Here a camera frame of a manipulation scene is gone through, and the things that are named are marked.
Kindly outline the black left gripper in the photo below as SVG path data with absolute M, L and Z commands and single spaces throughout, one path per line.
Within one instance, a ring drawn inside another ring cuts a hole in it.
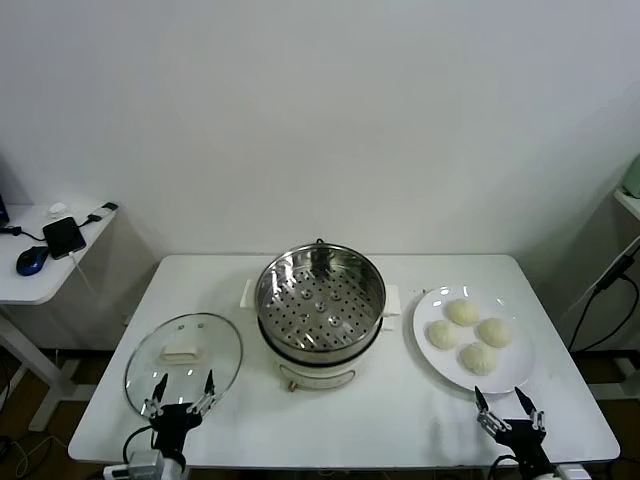
M 216 401 L 213 370 L 208 372 L 202 395 L 192 404 L 168 404 L 162 407 L 167 383 L 168 374 L 164 373 L 152 393 L 144 399 L 141 414 L 150 418 L 151 429 L 155 432 L 152 442 L 154 449 L 163 453 L 181 453 L 189 431 L 201 425 L 202 414 L 206 414 Z

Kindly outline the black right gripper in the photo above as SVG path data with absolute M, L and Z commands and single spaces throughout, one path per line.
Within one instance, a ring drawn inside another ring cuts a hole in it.
M 553 473 L 554 467 L 542 448 L 546 436 L 544 412 L 538 410 L 520 388 L 515 387 L 514 391 L 530 420 L 499 418 L 490 410 L 484 394 L 475 386 L 477 421 L 483 430 L 497 431 L 494 440 L 513 452 L 521 473 Z

